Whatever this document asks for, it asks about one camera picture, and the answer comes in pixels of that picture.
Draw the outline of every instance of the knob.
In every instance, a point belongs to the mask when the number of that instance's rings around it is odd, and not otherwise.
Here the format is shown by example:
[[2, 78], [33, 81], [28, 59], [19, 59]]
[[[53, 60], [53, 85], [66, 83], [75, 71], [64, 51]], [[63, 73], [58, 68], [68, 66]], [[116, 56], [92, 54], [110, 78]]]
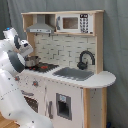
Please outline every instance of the knob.
[[38, 82], [37, 82], [37, 81], [33, 81], [33, 85], [34, 85], [35, 87], [38, 87]]
[[15, 81], [19, 81], [20, 80], [20, 77], [19, 76], [16, 76], [15, 77]]

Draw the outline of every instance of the sink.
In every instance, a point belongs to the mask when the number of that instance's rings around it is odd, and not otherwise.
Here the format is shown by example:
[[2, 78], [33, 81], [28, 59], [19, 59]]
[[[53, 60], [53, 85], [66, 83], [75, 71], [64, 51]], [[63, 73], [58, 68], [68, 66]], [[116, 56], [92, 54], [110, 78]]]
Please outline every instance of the sink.
[[77, 81], [84, 81], [91, 77], [94, 73], [91, 71], [85, 71], [75, 68], [62, 68], [53, 73], [54, 76], [63, 77], [67, 79], [77, 80]]

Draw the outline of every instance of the curved faucet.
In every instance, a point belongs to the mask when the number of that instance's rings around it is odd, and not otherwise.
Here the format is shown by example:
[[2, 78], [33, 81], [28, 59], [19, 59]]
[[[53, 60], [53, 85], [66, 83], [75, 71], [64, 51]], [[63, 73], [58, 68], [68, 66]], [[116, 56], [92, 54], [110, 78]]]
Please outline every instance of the curved faucet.
[[92, 59], [92, 65], [95, 65], [95, 58], [94, 58], [93, 54], [91, 52], [89, 52], [89, 51], [81, 52], [81, 54], [80, 54], [80, 62], [82, 62], [82, 57], [83, 57], [84, 54], [90, 55], [90, 57]]
[[80, 54], [80, 62], [77, 64], [77, 67], [78, 67], [79, 69], [81, 69], [81, 70], [84, 70], [84, 69], [87, 68], [87, 62], [86, 62], [86, 63], [83, 63], [83, 62], [82, 62], [82, 57], [83, 57], [84, 54], [90, 55], [90, 57], [91, 57], [91, 59], [92, 59], [92, 65], [95, 65], [95, 58], [94, 58], [93, 54], [92, 54], [91, 52], [89, 52], [89, 51], [83, 51], [83, 52], [81, 52], [81, 54]]

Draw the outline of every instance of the stovetop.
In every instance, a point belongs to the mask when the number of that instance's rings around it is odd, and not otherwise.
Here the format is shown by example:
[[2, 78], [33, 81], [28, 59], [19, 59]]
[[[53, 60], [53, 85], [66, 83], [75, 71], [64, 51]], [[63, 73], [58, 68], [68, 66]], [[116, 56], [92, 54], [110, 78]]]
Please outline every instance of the stovetop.
[[48, 72], [54, 68], [57, 68], [57, 67], [59, 67], [59, 65], [39, 62], [38, 65], [33, 66], [33, 67], [25, 67], [25, 69], [32, 70], [35, 72], [46, 73], [46, 72]]

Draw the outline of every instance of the oven window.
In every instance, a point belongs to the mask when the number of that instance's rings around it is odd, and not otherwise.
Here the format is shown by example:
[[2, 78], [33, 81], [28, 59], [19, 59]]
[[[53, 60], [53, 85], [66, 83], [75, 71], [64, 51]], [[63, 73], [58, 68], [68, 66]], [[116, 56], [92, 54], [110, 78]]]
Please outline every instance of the oven window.
[[26, 96], [24, 96], [26, 102], [28, 103], [28, 105], [35, 111], [38, 113], [38, 102], [34, 99], [28, 98]]
[[63, 29], [78, 29], [78, 18], [63, 18]]

